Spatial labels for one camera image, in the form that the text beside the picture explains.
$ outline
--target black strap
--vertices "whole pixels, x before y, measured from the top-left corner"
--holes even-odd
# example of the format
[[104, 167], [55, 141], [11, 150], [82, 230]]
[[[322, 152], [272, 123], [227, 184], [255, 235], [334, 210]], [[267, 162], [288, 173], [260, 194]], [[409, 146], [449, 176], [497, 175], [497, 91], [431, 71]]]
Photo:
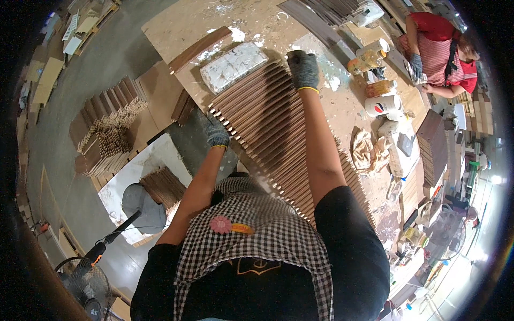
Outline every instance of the black strap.
[[457, 66], [455, 65], [455, 53], [457, 52], [457, 43], [458, 39], [455, 38], [455, 34], [458, 32], [457, 29], [453, 30], [453, 35], [450, 44], [450, 56], [448, 57], [448, 62], [446, 63], [445, 69], [445, 82], [443, 84], [444, 87], [449, 87], [446, 82], [448, 81], [448, 76], [452, 73], [453, 70], [457, 70]]

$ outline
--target black shirt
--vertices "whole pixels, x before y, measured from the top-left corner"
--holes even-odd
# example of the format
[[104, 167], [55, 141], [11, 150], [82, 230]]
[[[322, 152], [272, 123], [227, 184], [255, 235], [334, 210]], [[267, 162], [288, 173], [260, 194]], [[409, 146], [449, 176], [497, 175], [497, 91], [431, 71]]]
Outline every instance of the black shirt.
[[[383, 246], [347, 186], [314, 211], [332, 265], [335, 320], [375, 320], [389, 295]], [[150, 249], [131, 303], [132, 320], [173, 319], [173, 280], [182, 245]], [[317, 320], [310, 273], [280, 261], [226, 261], [191, 284], [182, 320]]]

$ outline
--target work table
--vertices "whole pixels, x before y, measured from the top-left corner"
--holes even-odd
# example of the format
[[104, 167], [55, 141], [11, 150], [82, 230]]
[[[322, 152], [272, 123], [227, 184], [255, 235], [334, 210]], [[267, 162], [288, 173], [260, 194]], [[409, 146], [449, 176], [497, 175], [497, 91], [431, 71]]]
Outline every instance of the work table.
[[[203, 83], [199, 70], [224, 50], [234, 46], [233, 43], [253, 41], [268, 55], [270, 61], [282, 60], [284, 65], [287, 65], [285, 55], [288, 51], [302, 49], [315, 53], [320, 66], [319, 89], [323, 110], [334, 135], [340, 139], [340, 148], [350, 152], [352, 133], [356, 127], [376, 133], [382, 123], [381, 120], [370, 118], [364, 111], [366, 83], [362, 77], [350, 75], [317, 38], [276, 6], [282, 1], [196, 0], [189, 2], [182, 0], [156, 15], [141, 29], [167, 64], [208, 32], [221, 26], [227, 26], [232, 30], [232, 37], [209, 48], [200, 55], [200, 59], [192, 61], [182, 70], [174, 73], [203, 112], [208, 111], [214, 95]], [[380, 27], [357, 28], [353, 24], [349, 24], [348, 27], [363, 45], [380, 37], [385, 37], [390, 45], [394, 45]], [[393, 67], [387, 64], [386, 66], [385, 76], [390, 80], [397, 80], [398, 93], [403, 99], [405, 110], [410, 109], [416, 114], [413, 125], [417, 130], [428, 106], [424, 104], [416, 87], [407, 84]], [[241, 152], [242, 149], [236, 150], [240, 156]], [[241, 159], [245, 163], [244, 156], [241, 156]], [[363, 177], [362, 185], [368, 195], [378, 227], [394, 231], [399, 228], [400, 207], [398, 202], [391, 203], [386, 200], [390, 180], [389, 172], [384, 169], [372, 177]], [[414, 179], [411, 184], [417, 185], [416, 180]], [[410, 196], [413, 199], [412, 203], [423, 196], [422, 189], [420, 196], [417, 195], [415, 188], [411, 190], [413, 190], [413, 196]], [[392, 234], [380, 235], [379, 233], [379, 237], [384, 242], [384, 238], [391, 238]]]

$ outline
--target concrete floor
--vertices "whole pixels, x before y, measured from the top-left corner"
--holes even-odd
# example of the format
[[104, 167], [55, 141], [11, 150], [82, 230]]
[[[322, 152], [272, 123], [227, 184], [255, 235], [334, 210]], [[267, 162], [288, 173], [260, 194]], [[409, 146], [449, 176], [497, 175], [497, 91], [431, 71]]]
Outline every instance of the concrete floor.
[[[69, 138], [69, 124], [85, 99], [109, 88], [125, 75], [134, 79], [161, 60], [141, 31], [141, 26], [176, 0], [125, 1], [94, 36], [81, 56], [71, 59], [61, 73], [59, 85], [42, 109], [39, 123], [29, 135], [30, 159], [27, 192], [36, 219], [45, 218], [54, 231], [67, 228], [82, 253], [114, 228], [91, 180], [75, 175], [78, 155]], [[166, 129], [182, 154], [192, 175], [200, 166], [208, 147], [198, 123], [197, 111], [184, 127]], [[218, 179], [236, 166], [234, 153], [227, 153]], [[54, 243], [41, 236], [42, 249], [52, 265], [62, 260]], [[111, 284], [131, 299], [148, 250], [156, 240], [133, 247], [122, 237], [110, 244], [99, 265]]]

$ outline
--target pepsi logo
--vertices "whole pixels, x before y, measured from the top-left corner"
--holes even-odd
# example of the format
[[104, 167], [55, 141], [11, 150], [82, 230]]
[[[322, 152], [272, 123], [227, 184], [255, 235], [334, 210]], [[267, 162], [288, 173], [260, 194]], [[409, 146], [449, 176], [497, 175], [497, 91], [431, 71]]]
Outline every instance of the pepsi logo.
[[376, 110], [376, 112], [384, 112], [384, 107], [382, 106], [381, 103], [376, 103], [375, 110]]

